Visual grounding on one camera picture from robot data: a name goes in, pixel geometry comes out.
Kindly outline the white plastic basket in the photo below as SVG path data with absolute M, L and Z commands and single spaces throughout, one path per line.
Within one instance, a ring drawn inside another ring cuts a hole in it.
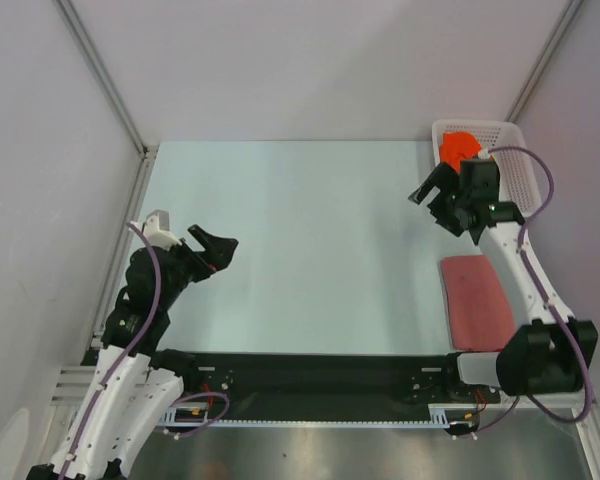
M 471 134 L 483 148 L 518 146 L 526 143 L 519 127 L 510 122 L 471 119 L 439 119 L 431 126 L 434 164 L 440 163 L 439 147 L 447 133 Z M 528 217 L 541 205 L 533 159 L 515 151 L 497 152 L 493 156 L 500 170 L 500 198 L 516 203 L 521 213 Z

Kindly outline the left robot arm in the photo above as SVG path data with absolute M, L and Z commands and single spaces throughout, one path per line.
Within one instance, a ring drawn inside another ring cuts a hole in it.
M 59 449 L 29 470 L 31 479 L 125 479 L 169 408 L 203 403 L 197 430 L 229 408 L 228 396 L 206 385 L 194 355 L 158 344 L 180 294 L 226 269 L 238 241 L 193 225 L 188 232 L 201 247 L 195 251 L 165 227 L 128 227 L 142 246 L 130 256 L 107 317 L 92 380 Z

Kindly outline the aluminium frame bar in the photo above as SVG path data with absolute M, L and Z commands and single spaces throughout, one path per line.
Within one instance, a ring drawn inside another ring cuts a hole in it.
M 79 405 L 86 395 L 96 369 L 93 366 L 67 366 L 60 371 L 52 405 Z

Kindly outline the orange t shirt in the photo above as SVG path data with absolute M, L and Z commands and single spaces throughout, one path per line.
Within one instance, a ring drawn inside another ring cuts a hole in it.
M 461 162 L 475 157 L 482 145 L 469 132 L 444 133 L 439 146 L 441 163 L 448 164 L 456 173 L 461 170 Z

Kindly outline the folded pink t shirt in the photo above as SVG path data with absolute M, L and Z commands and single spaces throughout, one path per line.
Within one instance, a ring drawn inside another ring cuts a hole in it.
M 452 345 L 456 350 L 499 352 L 516 331 L 511 307 L 484 255 L 440 262 Z

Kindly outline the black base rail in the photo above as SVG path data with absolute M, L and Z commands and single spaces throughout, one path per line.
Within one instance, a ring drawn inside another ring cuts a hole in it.
M 434 403 L 490 404 L 506 394 L 493 370 L 498 353 L 352 356 L 191 353 L 207 386 L 225 393 L 229 411 L 404 409 Z

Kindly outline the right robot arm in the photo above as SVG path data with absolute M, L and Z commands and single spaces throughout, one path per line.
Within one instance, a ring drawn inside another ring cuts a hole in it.
M 434 167 L 410 195 L 456 237 L 468 234 L 504 290 L 516 331 L 494 359 L 496 385 L 509 396 L 575 393 L 594 398 L 589 366 L 598 331 L 557 294 L 532 248 L 527 218 L 502 200 L 493 160 L 465 160 L 459 170 Z

